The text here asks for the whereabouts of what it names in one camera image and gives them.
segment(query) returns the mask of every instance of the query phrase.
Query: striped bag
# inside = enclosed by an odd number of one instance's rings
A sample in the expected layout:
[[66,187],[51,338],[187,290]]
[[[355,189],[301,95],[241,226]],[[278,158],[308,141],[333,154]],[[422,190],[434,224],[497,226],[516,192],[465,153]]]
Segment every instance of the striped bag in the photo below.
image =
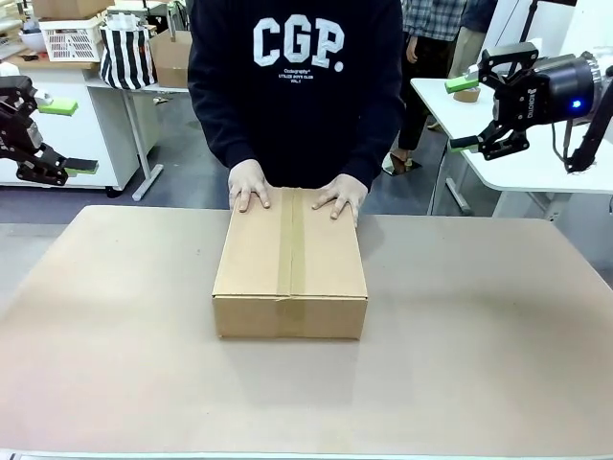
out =
[[140,89],[157,82],[149,47],[150,32],[112,31],[101,27],[104,51],[101,79],[113,88]]

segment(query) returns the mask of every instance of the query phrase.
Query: white plastic basket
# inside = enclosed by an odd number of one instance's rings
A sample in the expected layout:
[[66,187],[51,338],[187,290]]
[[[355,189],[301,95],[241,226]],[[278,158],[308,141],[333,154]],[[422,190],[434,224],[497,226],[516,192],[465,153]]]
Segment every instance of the white plastic basket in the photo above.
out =
[[100,62],[102,58],[102,15],[85,21],[40,22],[49,60]]

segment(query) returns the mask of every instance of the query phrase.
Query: navy sweatshirt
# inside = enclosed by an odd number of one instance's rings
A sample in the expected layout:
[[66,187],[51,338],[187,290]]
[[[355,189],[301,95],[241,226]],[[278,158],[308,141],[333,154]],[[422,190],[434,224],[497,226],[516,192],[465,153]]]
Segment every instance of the navy sweatshirt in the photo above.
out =
[[367,187],[400,127],[399,0],[195,0],[189,88],[213,154],[277,187]]

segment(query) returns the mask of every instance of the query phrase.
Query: caster wheel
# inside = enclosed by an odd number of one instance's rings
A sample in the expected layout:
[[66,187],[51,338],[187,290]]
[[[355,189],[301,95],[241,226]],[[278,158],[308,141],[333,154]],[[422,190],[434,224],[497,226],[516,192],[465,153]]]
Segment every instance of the caster wheel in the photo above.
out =
[[104,190],[106,191],[106,197],[111,199],[119,198],[124,192],[122,190],[115,190],[113,187],[104,187]]

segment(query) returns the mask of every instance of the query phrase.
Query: cardboard box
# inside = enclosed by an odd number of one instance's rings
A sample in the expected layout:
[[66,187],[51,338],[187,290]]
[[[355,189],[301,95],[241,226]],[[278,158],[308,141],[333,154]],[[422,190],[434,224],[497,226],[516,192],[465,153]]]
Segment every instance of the cardboard box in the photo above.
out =
[[221,337],[360,338],[368,294],[351,211],[313,211],[318,194],[272,189],[232,214],[213,291]]
[[115,0],[32,0],[34,15],[44,19],[87,19],[103,12]]
[[192,34],[177,32],[172,41],[170,31],[164,31],[151,39],[151,54],[157,71],[157,79],[163,88],[187,88],[188,64],[192,49]]

